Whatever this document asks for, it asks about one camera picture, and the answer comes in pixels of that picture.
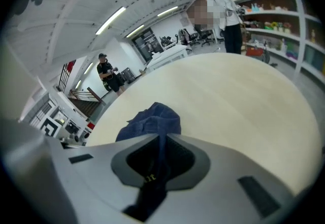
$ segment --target staircase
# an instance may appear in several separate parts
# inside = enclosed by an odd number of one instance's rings
[[[69,98],[69,100],[88,118],[94,113],[100,105],[98,101],[86,101]]]

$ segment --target fluorescent light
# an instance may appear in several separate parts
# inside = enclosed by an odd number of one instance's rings
[[[92,64],[93,64],[93,62],[92,62],[91,64],[89,64],[89,66],[88,66],[88,68],[86,69],[86,71],[85,71],[84,74],[86,74],[86,73],[89,71],[89,69],[90,69],[90,67],[91,67]]]
[[[78,81],[78,84],[77,84],[76,88],[79,87],[80,83],[81,83],[81,80]]]
[[[126,36],[126,38],[129,38],[131,35],[133,35],[134,33],[136,33],[138,30],[140,30],[141,28],[143,28],[144,25],[142,24],[140,27],[138,27],[137,29],[135,29],[132,33],[130,33],[128,36]]]
[[[168,9],[168,10],[166,10],[166,11],[164,11],[164,12],[162,12],[162,13],[160,13],[160,14],[158,14],[157,16],[159,17],[159,16],[161,16],[161,15],[164,15],[165,13],[168,13],[168,12],[170,12],[170,11],[172,11],[172,10],[175,10],[175,9],[177,9],[178,7],[173,7],[173,8],[170,8],[170,9]]]
[[[121,7],[119,10],[117,10],[110,18],[107,19],[107,21],[101,26],[101,28],[98,29],[96,32],[97,35],[100,35],[106,27],[113,22],[113,20],[118,17],[121,13],[123,13],[126,10],[126,8]]]

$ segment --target white shirt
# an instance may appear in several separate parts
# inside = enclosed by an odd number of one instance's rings
[[[242,23],[242,20],[236,13],[236,4],[233,0],[206,0],[207,11],[213,14],[213,24],[218,25],[224,30],[226,26],[232,26]],[[225,9],[235,11],[231,16],[226,16]]]

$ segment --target white table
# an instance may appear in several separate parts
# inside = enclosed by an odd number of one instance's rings
[[[293,194],[320,168],[318,125],[296,86],[273,67],[230,53],[194,55],[141,77],[106,110],[87,146],[115,142],[127,120],[154,102],[180,116],[183,135],[245,154]]]
[[[152,59],[147,65],[147,72],[152,72],[161,66],[185,57],[187,57],[186,46],[177,44],[161,53],[159,58]]]
[[[172,42],[171,44],[165,46],[163,49],[164,49],[164,51],[166,51],[166,50],[168,50],[169,48],[173,47],[176,44],[177,44],[177,42]]]

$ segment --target round table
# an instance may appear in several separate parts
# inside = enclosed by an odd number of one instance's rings
[[[259,60],[228,53],[187,57],[143,76],[107,109],[87,146],[115,142],[154,102],[178,113],[182,135],[245,154],[293,194],[320,170],[317,122],[295,85]]]

